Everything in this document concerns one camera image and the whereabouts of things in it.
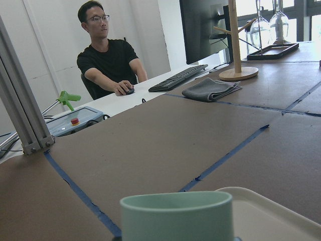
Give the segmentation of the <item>green cup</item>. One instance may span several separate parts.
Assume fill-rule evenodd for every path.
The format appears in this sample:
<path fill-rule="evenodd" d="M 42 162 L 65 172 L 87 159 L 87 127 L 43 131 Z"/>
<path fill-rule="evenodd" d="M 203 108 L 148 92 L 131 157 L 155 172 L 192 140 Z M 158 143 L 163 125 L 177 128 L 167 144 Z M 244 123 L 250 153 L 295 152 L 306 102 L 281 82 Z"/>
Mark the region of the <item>green cup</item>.
<path fill-rule="evenodd" d="M 146 194 L 120 200 L 123 240 L 234 240 L 232 195 Z"/>

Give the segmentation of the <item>cream rabbit print tray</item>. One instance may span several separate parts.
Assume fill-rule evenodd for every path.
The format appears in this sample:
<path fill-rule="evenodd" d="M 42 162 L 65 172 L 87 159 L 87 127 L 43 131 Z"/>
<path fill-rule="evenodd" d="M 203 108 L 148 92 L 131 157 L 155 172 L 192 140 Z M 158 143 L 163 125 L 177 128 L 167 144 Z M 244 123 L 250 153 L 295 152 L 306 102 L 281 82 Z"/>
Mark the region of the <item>cream rabbit print tray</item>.
<path fill-rule="evenodd" d="M 219 191 L 233 197 L 234 236 L 241 240 L 320 240 L 320 224 L 252 190 Z"/>

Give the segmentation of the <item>black computer keyboard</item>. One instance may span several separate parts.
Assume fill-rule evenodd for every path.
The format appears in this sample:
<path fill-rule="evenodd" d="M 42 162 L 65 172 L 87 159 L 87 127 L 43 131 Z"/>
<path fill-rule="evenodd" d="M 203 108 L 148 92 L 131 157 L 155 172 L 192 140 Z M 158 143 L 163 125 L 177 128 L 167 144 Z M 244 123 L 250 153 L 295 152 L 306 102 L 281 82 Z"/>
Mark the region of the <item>black computer keyboard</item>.
<path fill-rule="evenodd" d="M 149 92 L 169 91 L 175 88 L 176 86 L 180 85 L 181 83 L 185 82 L 187 79 L 197 74 L 201 70 L 205 70 L 206 67 L 208 67 L 207 64 L 189 67 L 175 74 L 174 76 L 167 78 L 166 80 L 160 82 L 159 84 L 154 85 L 153 87 L 149 88 L 148 91 Z"/>

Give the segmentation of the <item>black computer mouse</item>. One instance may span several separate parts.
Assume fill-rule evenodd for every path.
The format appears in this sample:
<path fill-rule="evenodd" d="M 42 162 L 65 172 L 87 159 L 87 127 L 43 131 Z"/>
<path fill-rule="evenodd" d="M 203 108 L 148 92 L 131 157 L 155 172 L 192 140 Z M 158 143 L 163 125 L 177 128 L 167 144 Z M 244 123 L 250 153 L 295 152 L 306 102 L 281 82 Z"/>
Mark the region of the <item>black computer mouse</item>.
<path fill-rule="evenodd" d="M 126 95 L 133 94 L 135 92 L 134 88 L 129 88 L 128 91 L 125 92 Z"/>

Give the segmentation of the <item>grey folded cloth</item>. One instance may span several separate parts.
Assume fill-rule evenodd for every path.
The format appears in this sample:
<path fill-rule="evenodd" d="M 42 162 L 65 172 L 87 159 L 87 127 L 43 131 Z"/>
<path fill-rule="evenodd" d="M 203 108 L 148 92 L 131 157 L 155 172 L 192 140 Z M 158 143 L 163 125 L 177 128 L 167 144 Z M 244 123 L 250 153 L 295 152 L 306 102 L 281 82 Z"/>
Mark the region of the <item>grey folded cloth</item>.
<path fill-rule="evenodd" d="M 182 91 L 182 95 L 188 99 L 216 102 L 223 96 L 242 89 L 240 82 L 226 82 L 205 78 L 201 82 Z"/>

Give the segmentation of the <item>person in dark clothes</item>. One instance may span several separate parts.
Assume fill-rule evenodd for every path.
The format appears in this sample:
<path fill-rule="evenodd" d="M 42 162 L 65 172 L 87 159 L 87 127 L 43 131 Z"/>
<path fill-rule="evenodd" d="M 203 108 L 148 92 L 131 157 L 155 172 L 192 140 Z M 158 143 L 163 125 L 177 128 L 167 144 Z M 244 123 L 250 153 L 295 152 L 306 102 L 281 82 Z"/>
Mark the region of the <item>person in dark clothes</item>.
<path fill-rule="evenodd" d="M 125 40 L 108 38 L 109 15 L 98 1 L 84 3 L 78 11 L 82 28 L 91 44 L 77 57 L 81 78 L 93 99 L 115 93 L 126 95 L 129 88 L 148 79 L 142 62 Z"/>

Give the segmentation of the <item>round wooden stand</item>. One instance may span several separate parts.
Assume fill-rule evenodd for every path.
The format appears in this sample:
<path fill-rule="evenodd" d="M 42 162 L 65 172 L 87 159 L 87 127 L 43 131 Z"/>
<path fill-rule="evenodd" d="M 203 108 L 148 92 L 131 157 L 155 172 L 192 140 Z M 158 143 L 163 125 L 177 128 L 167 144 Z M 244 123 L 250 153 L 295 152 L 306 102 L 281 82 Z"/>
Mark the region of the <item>round wooden stand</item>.
<path fill-rule="evenodd" d="M 244 28 L 246 28 L 249 24 L 246 24 L 242 29 L 238 30 L 235 1 L 228 0 L 228 8 L 229 8 L 229 19 L 230 19 L 231 30 L 228 31 L 218 27 L 213 27 L 213 28 L 231 35 L 234 68 L 221 72 L 219 74 L 219 78 L 224 81 L 240 81 L 240 80 L 245 80 L 256 76 L 258 74 L 258 68 L 241 66 L 239 32 L 242 31 Z"/>

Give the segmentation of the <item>teach pendant with red button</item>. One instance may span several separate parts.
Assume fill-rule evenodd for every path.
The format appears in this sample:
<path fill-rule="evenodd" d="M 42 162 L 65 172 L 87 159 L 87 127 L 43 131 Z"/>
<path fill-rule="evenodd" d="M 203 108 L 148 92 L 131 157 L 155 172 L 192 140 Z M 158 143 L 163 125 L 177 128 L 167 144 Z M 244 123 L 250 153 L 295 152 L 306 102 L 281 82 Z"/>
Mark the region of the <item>teach pendant with red button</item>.
<path fill-rule="evenodd" d="M 104 113 L 85 106 L 47 122 L 50 133 L 55 137 L 71 135 L 103 120 Z"/>

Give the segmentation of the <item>black computer monitor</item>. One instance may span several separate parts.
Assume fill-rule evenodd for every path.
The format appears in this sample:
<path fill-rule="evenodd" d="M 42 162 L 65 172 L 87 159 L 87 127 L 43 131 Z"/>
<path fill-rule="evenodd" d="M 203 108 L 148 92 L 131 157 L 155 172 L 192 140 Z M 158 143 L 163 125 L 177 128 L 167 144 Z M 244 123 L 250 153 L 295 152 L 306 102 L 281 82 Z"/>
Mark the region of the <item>black computer monitor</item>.
<path fill-rule="evenodd" d="M 232 39 L 227 1 L 182 0 L 180 10 L 184 34 L 186 63 L 192 64 L 225 51 L 227 62 L 233 61 Z"/>

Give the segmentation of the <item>black framed glass box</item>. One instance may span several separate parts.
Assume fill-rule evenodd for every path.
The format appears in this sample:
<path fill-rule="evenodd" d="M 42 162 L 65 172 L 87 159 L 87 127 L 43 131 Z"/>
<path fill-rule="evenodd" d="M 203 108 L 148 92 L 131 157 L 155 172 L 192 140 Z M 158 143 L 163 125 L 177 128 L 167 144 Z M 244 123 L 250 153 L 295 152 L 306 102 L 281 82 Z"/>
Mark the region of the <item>black framed glass box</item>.
<path fill-rule="evenodd" d="M 276 60 L 297 50 L 299 43 L 274 44 L 247 55 L 247 60 Z"/>

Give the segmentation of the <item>green handled reacher grabber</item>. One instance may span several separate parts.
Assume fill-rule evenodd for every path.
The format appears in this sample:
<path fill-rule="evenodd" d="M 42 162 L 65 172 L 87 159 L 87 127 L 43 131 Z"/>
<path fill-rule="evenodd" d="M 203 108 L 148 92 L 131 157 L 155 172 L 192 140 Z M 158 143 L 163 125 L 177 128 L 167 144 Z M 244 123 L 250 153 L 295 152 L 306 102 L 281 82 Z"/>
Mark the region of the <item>green handled reacher grabber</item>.
<path fill-rule="evenodd" d="M 42 111 L 42 115 L 45 116 L 47 112 L 53 109 L 55 106 L 62 104 L 66 105 L 71 111 L 74 111 L 73 106 L 70 101 L 79 101 L 81 99 L 80 95 L 69 94 L 67 91 L 61 91 L 60 96 L 53 102 L 49 107 Z"/>

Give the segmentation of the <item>aluminium frame post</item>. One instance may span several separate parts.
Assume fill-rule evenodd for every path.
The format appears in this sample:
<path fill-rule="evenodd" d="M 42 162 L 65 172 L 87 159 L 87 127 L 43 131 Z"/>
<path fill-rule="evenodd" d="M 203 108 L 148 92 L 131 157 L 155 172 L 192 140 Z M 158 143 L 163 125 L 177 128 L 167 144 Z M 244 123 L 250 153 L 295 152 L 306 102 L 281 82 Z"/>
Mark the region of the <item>aluminium frame post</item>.
<path fill-rule="evenodd" d="M 23 72 L 4 22 L 1 21 L 1 99 L 30 155 L 55 141 Z"/>

